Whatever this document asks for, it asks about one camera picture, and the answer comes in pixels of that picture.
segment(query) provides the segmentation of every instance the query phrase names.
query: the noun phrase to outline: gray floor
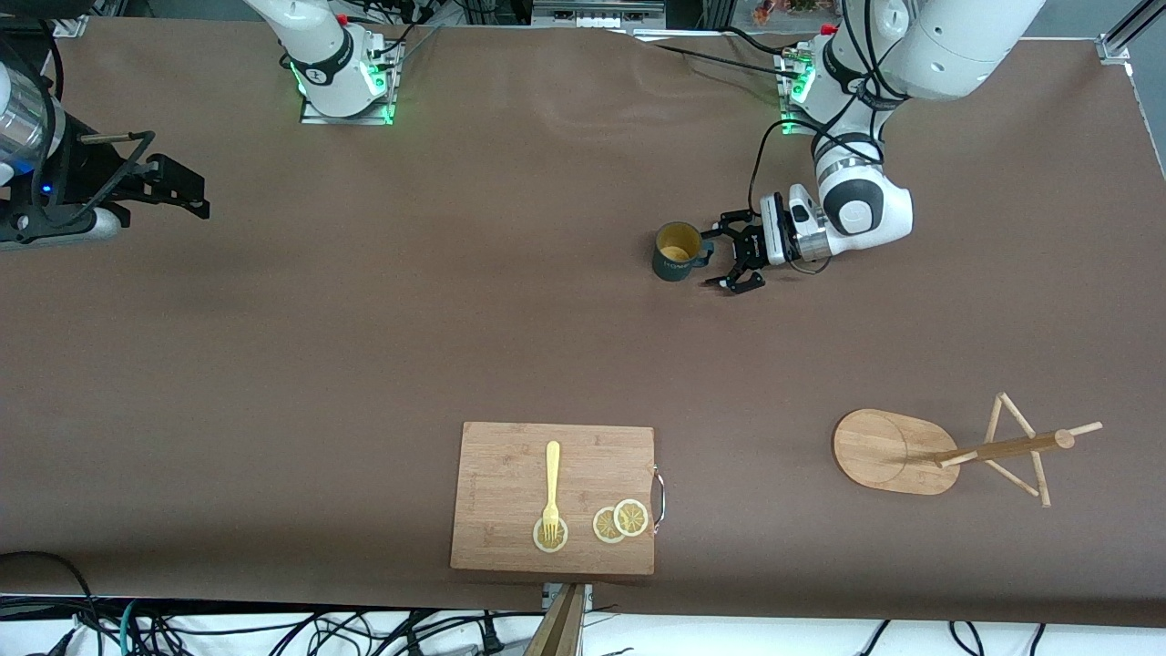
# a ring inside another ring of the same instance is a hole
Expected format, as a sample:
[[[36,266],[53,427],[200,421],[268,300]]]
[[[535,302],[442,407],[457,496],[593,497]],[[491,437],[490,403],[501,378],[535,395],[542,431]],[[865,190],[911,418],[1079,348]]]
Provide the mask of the gray floor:
[[[1095,37],[1114,27],[1138,0],[1047,0],[1030,36]],[[243,0],[131,0],[129,13],[159,17],[259,20]],[[1151,133],[1166,150],[1166,20],[1130,48],[1133,79]]]

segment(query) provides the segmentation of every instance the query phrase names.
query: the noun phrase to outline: fork handle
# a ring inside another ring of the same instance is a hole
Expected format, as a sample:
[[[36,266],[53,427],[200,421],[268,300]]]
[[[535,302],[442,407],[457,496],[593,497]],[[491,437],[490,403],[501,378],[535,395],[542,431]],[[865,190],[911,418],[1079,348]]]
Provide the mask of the fork handle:
[[[555,491],[559,488],[559,443],[547,443],[547,505],[555,505]]]

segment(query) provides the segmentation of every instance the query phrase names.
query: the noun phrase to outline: wooden round base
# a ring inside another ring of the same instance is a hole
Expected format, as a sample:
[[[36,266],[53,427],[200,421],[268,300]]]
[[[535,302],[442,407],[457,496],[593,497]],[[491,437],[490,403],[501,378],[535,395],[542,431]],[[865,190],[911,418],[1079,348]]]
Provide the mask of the wooden round base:
[[[932,456],[955,449],[955,440],[930,422],[856,410],[834,431],[834,458],[854,482],[877,491],[940,494],[955,485],[960,466],[940,468]]]

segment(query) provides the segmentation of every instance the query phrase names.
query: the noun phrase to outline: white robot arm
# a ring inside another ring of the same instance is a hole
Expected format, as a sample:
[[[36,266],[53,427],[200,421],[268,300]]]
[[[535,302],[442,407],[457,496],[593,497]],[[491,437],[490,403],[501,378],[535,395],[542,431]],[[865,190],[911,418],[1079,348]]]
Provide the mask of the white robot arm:
[[[758,263],[823,260],[893,241],[911,232],[911,192],[883,172],[881,131],[909,98],[951,100],[976,90],[1012,50],[1045,0],[844,0],[833,35],[775,57],[800,73],[779,78],[785,132],[814,134],[810,150],[821,204],[801,184],[789,190],[788,211],[779,193],[764,197],[760,232],[735,230],[756,214],[730,212],[711,234],[735,238],[737,266],[719,283],[733,291],[759,287]]]
[[[272,26],[304,98],[322,114],[366,110],[388,90],[385,37],[340,24],[328,0],[244,0]]]

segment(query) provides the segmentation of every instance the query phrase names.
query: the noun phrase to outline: mug handle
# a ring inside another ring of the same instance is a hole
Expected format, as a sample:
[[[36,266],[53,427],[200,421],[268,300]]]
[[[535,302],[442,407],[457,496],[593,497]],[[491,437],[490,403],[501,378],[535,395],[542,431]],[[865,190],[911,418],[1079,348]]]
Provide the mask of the mug handle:
[[[712,258],[714,244],[711,239],[704,239],[701,241],[701,254],[697,255],[696,260],[693,261],[693,268],[701,268],[702,266],[709,264],[709,259]]]

